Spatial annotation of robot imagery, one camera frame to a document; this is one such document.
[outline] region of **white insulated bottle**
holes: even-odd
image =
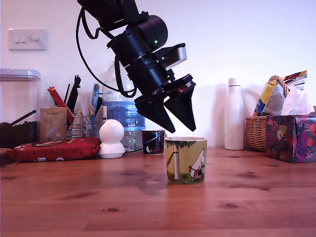
[[[228,98],[225,106],[225,149],[243,150],[245,109],[240,93],[240,83],[229,78]]]

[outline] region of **wall socket switch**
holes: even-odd
[[[9,29],[10,51],[46,51],[46,29]]]

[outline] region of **wicker basket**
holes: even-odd
[[[284,89],[284,97],[286,98],[289,90],[282,78],[273,76],[270,80],[276,79]],[[250,117],[246,118],[245,139],[248,146],[259,151],[266,150],[267,140],[267,117]]]

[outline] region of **plastic container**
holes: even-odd
[[[134,88],[133,82],[128,78],[126,70],[120,64],[120,72],[125,91]],[[117,88],[114,63],[106,72],[105,84]],[[121,93],[102,87],[103,121],[107,119],[118,120],[124,127],[124,136],[121,140],[126,152],[143,149],[142,129],[145,129],[145,118],[137,113],[134,100],[141,94],[138,91],[134,98],[126,98]]]
[[[0,148],[38,141],[40,73],[0,69]]]
[[[228,90],[225,106],[225,149],[243,150],[245,111],[240,84],[236,78],[229,79]]]

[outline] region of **robotic arm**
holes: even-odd
[[[126,97],[134,97],[136,88],[142,93],[142,96],[135,100],[138,113],[173,133],[175,128],[164,108],[166,107],[187,128],[194,131],[196,125],[191,97],[196,84],[190,74],[176,80],[171,70],[187,59],[185,44],[161,48],[168,38],[166,24],[158,16],[149,15],[147,12],[139,13],[135,0],[78,0],[78,3],[82,6],[79,21],[82,19],[89,37],[96,39],[98,31],[102,31],[111,39],[107,47],[116,55],[115,72],[119,91]],[[88,30],[85,10],[96,18],[101,26],[95,37]],[[126,30],[118,36],[114,37],[110,33],[123,26],[127,26]],[[128,94],[130,91],[123,89],[119,62],[134,83],[132,95]]]

